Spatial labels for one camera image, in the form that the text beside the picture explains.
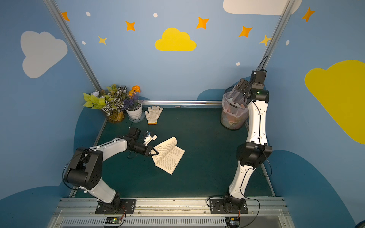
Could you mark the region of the dark blue book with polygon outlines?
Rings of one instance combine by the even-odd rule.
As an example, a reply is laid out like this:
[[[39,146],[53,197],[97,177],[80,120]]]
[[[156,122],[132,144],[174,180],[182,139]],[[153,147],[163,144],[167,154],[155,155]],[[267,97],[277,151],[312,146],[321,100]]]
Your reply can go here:
[[[158,152],[158,155],[152,156],[155,166],[172,175],[185,150],[177,146],[177,139],[175,137],[160,143],[154,149]]]

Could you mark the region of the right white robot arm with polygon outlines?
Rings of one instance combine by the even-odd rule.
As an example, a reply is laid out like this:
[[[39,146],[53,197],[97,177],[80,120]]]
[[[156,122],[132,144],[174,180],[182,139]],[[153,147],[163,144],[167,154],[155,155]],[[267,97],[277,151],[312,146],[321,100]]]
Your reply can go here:
[[[234,98],[247,100],[249,130],[246,142],[236,152],[238,168],[223,198],[223,209],[227,213],[248,213],[245,191],[252,174],[272,153],[266,136],[266,114],[269,92],[262,82],[241,79],[232,90]]]

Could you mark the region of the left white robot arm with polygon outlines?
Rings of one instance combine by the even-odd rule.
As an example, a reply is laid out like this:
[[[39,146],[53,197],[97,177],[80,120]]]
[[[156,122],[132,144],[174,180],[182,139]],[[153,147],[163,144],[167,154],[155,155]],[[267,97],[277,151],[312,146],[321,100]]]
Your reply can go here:
[[[65,165],[62,173],[64,184],[72,184],[97,199],[96,214],[133,214],[136,201],[121,200],[120,194],[102,179],[103,162],[125,151],[143,156],[157,156],[159,152],[148,144],[157,138],[155,133],[146,132],[138,142],[141,130],[129,128],[126,136],[115,138],[95,147],[80,147]]]

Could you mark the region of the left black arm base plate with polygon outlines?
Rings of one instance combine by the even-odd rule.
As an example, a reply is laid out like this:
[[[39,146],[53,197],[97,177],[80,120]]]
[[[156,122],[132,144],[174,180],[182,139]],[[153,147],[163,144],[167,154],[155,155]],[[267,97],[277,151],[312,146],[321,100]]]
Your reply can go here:
[[[115,202],[106,204],[99,202],[95,214],[113,215],[113,214],[134,214],[136,199],[119,199]]]

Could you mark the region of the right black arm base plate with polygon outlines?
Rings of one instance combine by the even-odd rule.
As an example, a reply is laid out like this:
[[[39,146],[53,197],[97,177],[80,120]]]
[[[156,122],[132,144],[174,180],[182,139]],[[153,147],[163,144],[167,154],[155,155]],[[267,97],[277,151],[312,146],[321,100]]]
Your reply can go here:
[[[212,198],[207,201],[211,214],[248,214],[248,206],[246,200],[234,199],[233,201],[221,198]]]

